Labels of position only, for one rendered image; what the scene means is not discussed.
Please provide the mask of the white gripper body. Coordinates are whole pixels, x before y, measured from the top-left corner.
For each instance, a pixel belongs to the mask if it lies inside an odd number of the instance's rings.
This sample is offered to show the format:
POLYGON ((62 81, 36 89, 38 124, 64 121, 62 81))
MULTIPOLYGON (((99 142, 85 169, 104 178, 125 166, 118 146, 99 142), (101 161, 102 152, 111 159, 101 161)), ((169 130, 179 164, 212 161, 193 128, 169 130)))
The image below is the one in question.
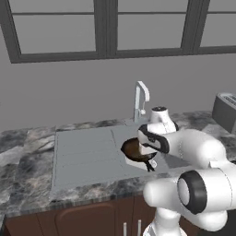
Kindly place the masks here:
POLYGON ((150 146, 145 147, 144 145, 140 144, 139 152, 141 155, 153 155, 157 152, 157 150, 154 149, 153 147, 150 146))

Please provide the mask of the grey sink with drainboard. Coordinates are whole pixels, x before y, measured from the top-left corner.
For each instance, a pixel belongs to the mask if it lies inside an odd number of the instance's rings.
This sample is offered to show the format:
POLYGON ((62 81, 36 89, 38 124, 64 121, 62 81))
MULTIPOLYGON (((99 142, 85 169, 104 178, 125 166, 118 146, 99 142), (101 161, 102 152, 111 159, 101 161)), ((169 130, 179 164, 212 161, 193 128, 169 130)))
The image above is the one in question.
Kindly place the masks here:
POLYGON ((154 171, 144 163, 126 163, 121 151, 127 139, 136 137, 137 126, 107 126, 57 132, 55 135, 52 192, 164 173, 169 167, 164 158, 154 157, 154 171))

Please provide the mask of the silver tap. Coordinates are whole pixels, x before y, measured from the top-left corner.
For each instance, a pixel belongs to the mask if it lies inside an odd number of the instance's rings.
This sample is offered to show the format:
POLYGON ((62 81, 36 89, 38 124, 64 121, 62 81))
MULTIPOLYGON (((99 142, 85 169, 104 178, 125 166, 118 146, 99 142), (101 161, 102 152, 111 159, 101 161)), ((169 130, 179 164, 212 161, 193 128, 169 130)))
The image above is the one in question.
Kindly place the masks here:
POLYGON ((142 82, 136 82, 136 93, 135 93, 135 108, 134 108, 134 122, 137 124, 143 116, 146 114, 145 104, 149 102, 150 95, 148 87, 142 82), (140 96, 144 96, 144 101, 140 102, 140 96))

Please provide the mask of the brown cupboard door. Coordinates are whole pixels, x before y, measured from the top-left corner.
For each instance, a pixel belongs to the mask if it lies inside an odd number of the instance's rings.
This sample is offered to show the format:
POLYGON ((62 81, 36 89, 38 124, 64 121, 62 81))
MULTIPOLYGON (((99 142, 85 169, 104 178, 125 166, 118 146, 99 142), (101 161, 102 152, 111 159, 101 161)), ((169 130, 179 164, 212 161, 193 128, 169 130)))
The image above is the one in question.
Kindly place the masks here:
POLYGON ((124 222, 127 224, 127 236, 132 236, 134 198, 126 197, 117 200, 116 206, 116 236, 123 236, 124 222))
POLYGON ((8 218, 4 236, 43 236, 35 214, 8 218))
POLYGON ((43 236, 116 236, 115 207, 110 202, 37 214, 43 236))
POLYGON ((152 222, 155 217, 156 208, 149 206, 142 195, 134 197, 134 211, 132 220, 132 236, 137 236, 137 222, 142 220, 141 236, 146 227, 152 222))

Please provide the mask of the grey toaster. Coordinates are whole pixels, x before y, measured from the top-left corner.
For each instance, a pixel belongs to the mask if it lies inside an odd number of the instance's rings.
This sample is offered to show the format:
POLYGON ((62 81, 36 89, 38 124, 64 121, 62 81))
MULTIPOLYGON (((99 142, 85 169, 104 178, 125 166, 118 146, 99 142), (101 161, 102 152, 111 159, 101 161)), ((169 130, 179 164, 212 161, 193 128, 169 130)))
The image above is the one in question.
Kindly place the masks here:
POLYGON ((214 101, 212 118, 230 134, 236 135, 236 94, 218 93, 214 101))

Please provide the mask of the dark grey window frame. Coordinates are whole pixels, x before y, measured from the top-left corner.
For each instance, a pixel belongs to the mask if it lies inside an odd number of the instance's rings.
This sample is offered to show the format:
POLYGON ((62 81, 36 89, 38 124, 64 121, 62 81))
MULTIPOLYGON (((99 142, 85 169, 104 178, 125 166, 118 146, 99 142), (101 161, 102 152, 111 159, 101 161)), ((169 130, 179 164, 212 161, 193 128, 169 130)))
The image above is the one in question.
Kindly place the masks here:
POLYGON ((236 0, 0 0, 11 63, 236 53, 236 0))

